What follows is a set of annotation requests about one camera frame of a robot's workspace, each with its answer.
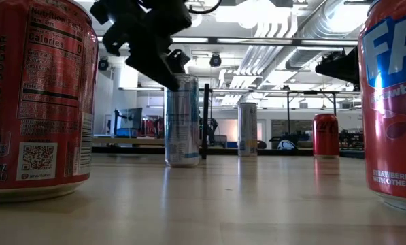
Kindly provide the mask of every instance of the table surface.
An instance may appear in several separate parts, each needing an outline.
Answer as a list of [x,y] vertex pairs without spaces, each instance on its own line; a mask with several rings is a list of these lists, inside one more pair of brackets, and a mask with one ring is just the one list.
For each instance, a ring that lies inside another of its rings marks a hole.
[[0,244],[406,244],[358,159],[96,154],[74,194],[0,205]]

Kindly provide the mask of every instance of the silver can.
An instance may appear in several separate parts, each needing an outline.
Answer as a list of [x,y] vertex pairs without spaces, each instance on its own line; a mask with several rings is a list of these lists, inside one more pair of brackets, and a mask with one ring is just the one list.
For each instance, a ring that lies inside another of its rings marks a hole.
[[238,154],[240,157],[257,157],[257,105],[241,103],[237,111]]
[[170,167],[193,167],[199,156],[198,78],[175,75],[177,92],[165,89],[165,163]]

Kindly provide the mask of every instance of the red soda can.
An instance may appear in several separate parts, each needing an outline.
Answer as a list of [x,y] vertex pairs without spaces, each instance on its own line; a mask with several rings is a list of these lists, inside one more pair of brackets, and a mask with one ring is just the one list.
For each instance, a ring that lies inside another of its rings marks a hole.
[[339,156],[339,123],[334,114],[319,114],[313,119],[315,157]]
[[374,1],[358,47],[369,187],[406,209],[406,0]]
[[97,37],[72,0],[0,0],[0,201],[89,178]]

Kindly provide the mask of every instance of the energy drink can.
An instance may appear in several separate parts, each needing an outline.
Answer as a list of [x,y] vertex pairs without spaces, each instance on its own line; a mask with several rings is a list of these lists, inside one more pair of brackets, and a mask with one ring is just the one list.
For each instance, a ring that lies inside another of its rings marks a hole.
[[165,163],[170,167],[193,167],[199,157],[198,78],[175,75],[180,88],[165,89]]
[[89,178],[97,36],[72,0],[0,0],[0,201]]
[[257,157],[257,105],[240,103],[238,108],[238,155],[240,157]]
[[406,0],[374,1],[358,47],[369,187],[406,209]]
[[339,156],[339,123],[334,114],[315,115],[313,120],[313,154],[315,157]]

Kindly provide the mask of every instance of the blue logo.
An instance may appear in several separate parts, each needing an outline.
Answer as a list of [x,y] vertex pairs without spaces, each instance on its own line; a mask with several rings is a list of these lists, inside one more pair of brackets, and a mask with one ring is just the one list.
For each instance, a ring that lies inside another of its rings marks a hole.
[[369,86],[388,88],[406,82],[406,16],[388,17],[362,38]]

